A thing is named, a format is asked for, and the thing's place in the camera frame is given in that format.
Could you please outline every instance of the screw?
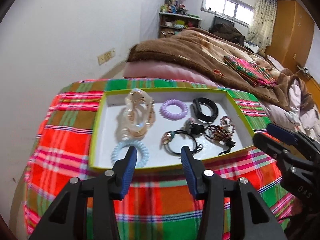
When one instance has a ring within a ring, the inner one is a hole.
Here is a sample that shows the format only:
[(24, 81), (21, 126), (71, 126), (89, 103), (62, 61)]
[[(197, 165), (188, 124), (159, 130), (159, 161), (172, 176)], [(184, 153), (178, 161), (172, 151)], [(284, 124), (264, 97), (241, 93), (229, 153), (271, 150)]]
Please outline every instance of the screw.
[(214, 175), (214, 172), (213, 172), (212, 170), (205, 170), (205, 171), (204, 171), (204, 174), (205, 174), (206, 176), (208, 176), (208, 177), (211, 177), (211, 176)]
[(72, 177), (69, 181), (71, 184), (76, 184), (79, 181), (79, 179), (77, 177)]
[(104, 172), (104, 175), (106, 176), (112, 176), (115, 172), (113, 170), (107, 170)]
[(247, 184), (249, 181), (248, 181), (247, 178), (241, 177), (241, 178), (240, 178), (240, 182), (241, 182), (242, 184)]

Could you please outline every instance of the patterned curtain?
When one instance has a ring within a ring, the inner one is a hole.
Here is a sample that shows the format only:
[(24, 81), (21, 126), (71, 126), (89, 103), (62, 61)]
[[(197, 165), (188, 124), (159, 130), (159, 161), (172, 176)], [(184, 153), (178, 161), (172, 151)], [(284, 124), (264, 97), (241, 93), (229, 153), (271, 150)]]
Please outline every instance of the patterned curtain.
[(270, 46), (276, 12), (277, 0), (255, 0), (253, 19), (246, 40), (257, 44), (262, 49)]

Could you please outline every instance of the purple spiral hair tie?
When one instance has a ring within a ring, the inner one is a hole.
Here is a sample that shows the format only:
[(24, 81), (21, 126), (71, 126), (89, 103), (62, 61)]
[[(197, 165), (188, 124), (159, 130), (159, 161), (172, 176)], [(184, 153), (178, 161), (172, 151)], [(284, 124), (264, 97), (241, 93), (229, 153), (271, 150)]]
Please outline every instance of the purple spiral hair tie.
[[(181, 108), (182, 112), (180, 114), (173, 114), (170, 113), (166, 108), (168, 106), (171, 105), (175, 105)], [(171, 120), (180, 120), (182, 118), (184, 118), (188, 113), (188, 107), (185, 103), (183, 103), (180, 100), (176, 100), (176, 99), (169, 99), (167, 101), (165, 101), (161, 107), (160, 107), (160, 114), (167, 118), (167, 119), (171, 119)]]

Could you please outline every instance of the pink and green plaid cloth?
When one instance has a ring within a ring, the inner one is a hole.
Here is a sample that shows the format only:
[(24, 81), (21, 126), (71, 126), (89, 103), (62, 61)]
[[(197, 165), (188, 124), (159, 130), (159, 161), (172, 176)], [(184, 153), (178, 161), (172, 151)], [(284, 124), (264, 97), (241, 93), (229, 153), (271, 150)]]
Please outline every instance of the pink and green plaid cloth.
[[(87, 80), (65, 87), (52, 101), (40, 125), (25, 173), (25, 223), (31, 234), (41, 216), (71, 177), (88, 179), (94, 120), (104, 91), (132, 88), (213, 88), (202, 84), (161, 80)], [(227, 90), (255, 132), (266, 132), (270, 120), (255, 96)], [(212, 161), (206, 167), (223, 178), (247, 177), (278, 218), (291, 212), (293, 196), (280, 186), (275, 160), (253, 149), (237, 157)], [(137, 174), (123, 201), (114, 201), (122, 240), (196, 239), (203, 201), (189, 194), (182, 170)], [(230, 202), (225, 199), (224, 239), (229, 239)], [(93, 239), (92, 199), (88, 200), (88, 239)]]
[(270, 75), (269, 71), (253, 62), (248, 62), (235, 56), (224, 56), (223, 59), (229, 67), (234, 69), (253, 87), (274, 87), (276, 85), (276, 80)]

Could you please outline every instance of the shelf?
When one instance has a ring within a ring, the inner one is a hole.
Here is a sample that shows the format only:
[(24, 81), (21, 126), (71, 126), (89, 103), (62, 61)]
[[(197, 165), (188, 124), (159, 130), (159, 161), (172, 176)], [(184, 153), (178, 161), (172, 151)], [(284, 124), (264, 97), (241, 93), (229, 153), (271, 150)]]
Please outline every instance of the shelf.
[(166, 25), (160, 25), (160, 27), (170, 28), (170, 29), (175, 29), (175, 30), (180, 30), (180, 31), (185, 29), (185, 28), (177, 28), (177, 27), (174, 27), (174, 26), (170, 27), (170, 26), (166, 26)]
[(183, 14), (177, 14), (177, 13), (162, 13), (162, 12), (159, 12), (159, 14), (171, 15), (171, 16), (177, 16), (177, 17), (183, 17), (183, 18), (191, 18), (191, 19), (194, 19), (194, 20), (202, 21), (202, 19), (197, 18), (197, 17), (192, 17), (192, 16), (189, 16), (189, 15), (183, 15)]

